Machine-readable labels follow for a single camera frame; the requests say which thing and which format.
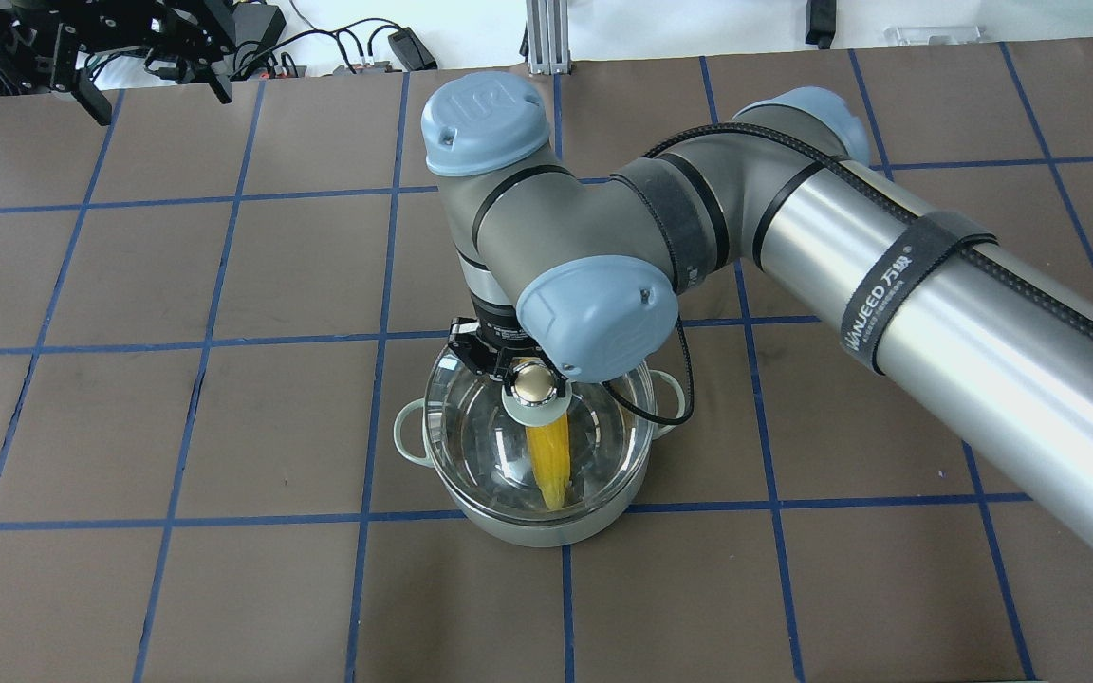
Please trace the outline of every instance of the white handle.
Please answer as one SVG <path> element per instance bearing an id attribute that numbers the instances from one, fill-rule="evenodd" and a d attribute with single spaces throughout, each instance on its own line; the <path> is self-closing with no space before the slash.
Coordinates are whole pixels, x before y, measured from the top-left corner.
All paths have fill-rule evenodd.
<path id="1" fill-rule="evenodd" d="M 408 450 L 407 446 L 403 445 L 403 423 L 407 422 L 408 415 L 422 410 L 424 410 L 424 399 L 414 399 L 411 403 L 403 407 L 403 410 L 400 410 L 398 415 L 395 415 L 395 447 L 396 449 L 399 449 L 399 455 L 408 459 L 408 462 L 413 462 L 418 466 L 434 467 L 433 458 L 430 458 L 428 456 L 416 456 L 412 454 L 411 450 Z M 421 433 L 424 433 L 424 425 L 422 424 Z"/>
<path id="2" fill-rule="evenodd" d="M 684 389 L 681 389 L 680 381 L 678 381 L 672 375 L 669 375 L 669 373 L 660 369 L 650 369 L 647 372 L 649 372 L 653 377 L 656 377 L 660 381 L 663 381 L 663 384 L 672 387 L 672 392 L 678 395 L 678 416 L 686 414 L 686 393 Z M 673 427 L 677 427 L 677 425 L 656 425 L 656 434 L 651 436 L 651 440 L 656 441 L 660 436 L 671 433 Z"/>

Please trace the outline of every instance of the yellow corn cob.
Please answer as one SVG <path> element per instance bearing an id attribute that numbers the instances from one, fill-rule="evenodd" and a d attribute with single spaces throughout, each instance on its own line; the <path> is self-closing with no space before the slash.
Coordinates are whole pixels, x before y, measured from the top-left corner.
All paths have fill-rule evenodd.
<path id="1" fill-rule="evenodd" d="M 526 427 L 526 443 L 529 445 L 529 463 L 534 470 L 534 481 L 543 494 L 546 508 L 563 508 L 564 490 L 572 479 L 567 413 L 545 427 Z"/>

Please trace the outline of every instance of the metal post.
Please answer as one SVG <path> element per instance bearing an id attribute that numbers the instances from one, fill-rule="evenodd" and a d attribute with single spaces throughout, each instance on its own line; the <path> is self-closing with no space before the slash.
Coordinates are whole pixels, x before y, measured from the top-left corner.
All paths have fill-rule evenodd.
<path id="1" fill-rule="evenodd" d="M 572 72 L 567 48 L 567 0 L 526 0 L 529 73 Z"/>

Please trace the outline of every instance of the black mechanical device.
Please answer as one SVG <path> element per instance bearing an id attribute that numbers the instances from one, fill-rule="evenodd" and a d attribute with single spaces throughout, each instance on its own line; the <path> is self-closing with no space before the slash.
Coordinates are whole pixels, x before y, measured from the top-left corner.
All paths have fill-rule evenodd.
<path id="1" fill-rule="evenodd" d="M 239 43 L 232 5 L 231 0 L 0 0 L 0 95 L 69 94 L 108 126 L 111 104 L 78 57 L 126 54 L 144 58 L 144 69 L 157 78 L 209 83 L 222 104 L 230 103 L 232 69 L 224 58 Z"/>

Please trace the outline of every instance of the tiled floor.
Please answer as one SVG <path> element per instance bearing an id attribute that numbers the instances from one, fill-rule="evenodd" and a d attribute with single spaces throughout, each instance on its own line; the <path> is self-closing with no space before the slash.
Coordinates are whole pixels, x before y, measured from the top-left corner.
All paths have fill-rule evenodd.
<path id="1" fill-rule="evenodd" d="M 698 411 L 630 514 L 461 519 L 390 438 L 469 311 L 418 140 L 455 75 L 0 98 L 0 680 L 1093 682 L 1093 553 L 750 264 L 684 299 Z M 534 83 L 583 176 L 833 87 L 1093 299 L 1093 39 Z"/>

